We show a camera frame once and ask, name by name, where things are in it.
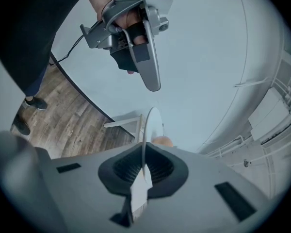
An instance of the hand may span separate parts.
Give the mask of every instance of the hand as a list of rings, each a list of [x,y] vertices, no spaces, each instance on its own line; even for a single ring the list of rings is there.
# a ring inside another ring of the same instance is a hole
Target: hand
[[[97,20],[101,20],[101,12],[103,8],[106,6],[106,4],[110,2],[111,0],[89,0],[89,1],[97,13]],[[122,29],[127,29],[131,25],[140,21],[141,21],[141,18],[139,17],[137,10],[134,10],[134,9],[128,11],[126,14],[123,14],[117,20],[115,20],[116,24]],[[136,37],[133,41],[134,41],[134,44],[136,45],[142,44],[146,42],[146,37],[141,35],[141,36]]]

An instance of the black rectangular slot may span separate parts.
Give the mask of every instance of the black rectangular slot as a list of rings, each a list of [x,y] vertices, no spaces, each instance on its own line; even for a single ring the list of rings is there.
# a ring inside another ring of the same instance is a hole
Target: black rectangular slot
[[[59,173],[64,173],[64,172],[68,172],[68,171],[71,171],[71,170],[79,168],[79,167],[81,167],[80,164],[74,163],[74,164],[69,164],[66,166],[59,166],[59,167],[57,167],[57,171]]]
[[[230,183],[224,182],[214,187],[240,222],[256,212],[249,202]]]

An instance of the shoe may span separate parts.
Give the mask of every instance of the shoe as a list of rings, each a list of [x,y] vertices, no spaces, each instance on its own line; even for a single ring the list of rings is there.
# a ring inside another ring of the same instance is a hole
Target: shoe
[[[29,135],[30,129],[28,125],[20,118],[18,114],[16,114],[13,124],[17,128],[17,130],[23,135]]]
[[[39,99],[39,98],[36,98],[36,97],[33,97],[33,99],[30,100],[30,101],[27,101],[25,99],[25,103],[28,106],[33,106],[33,107],[35,107],[35,108],[37,108],[38,110],[41,110],[41,111],[44,111],[48,107],[48,104],[45,103],[45,101],[43,99]]]

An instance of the wall baseboard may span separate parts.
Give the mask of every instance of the wall baseboard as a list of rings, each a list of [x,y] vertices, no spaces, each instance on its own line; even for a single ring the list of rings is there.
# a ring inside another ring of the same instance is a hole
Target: wall baseboard
[[[57,63],[56,58],[54,57],[53,53],[50,53],[50,58],[54,63],[56,63],[57,68],[61,71],[61,73],[65,76],[65,78],[72,84],[72,86],[84,97],[95,109],[97,109],[100,113],[102,113],[107,119],[109,119],[111,122],[115,122],[111,117],[109,117],[104,111],[102,111],[93,101],[91,101],[88,96],[82,92],[82,90],[72,81],[72,79],[68,76],[68,74],[65,72],[65,70],[62,68],[62,66]],[[127,134],[129,134],[131,137],[134,137],[131,133],[129,133],[126,129],[124,129],[122,126],[119,126],[123,131],[125,131]]]

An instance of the black cable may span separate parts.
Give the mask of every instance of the black cable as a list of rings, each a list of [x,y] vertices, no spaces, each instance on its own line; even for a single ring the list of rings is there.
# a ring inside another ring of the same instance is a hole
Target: black cable
[[[69,55],[70,55],[70,53],[72,52],[72,50],[73,50],[73,49],[78,45],[78,43],[82,40],[83,37],[84,37],[84,35],[81,35],[81,36],[77,39],[77,41],[73,44],[72,48],[69,50],[69,52],[67,53],[67,55],[66,55],[65,57],[61,58],[59,61],[56,61],[56,62],[53,63],[53,64],[49,63],[49,65],[52,66],[52,65],[58,64],[58,63],[60,63],[61,61],[63,61],[63,60],[65,60],[66,58],[68,58]]]

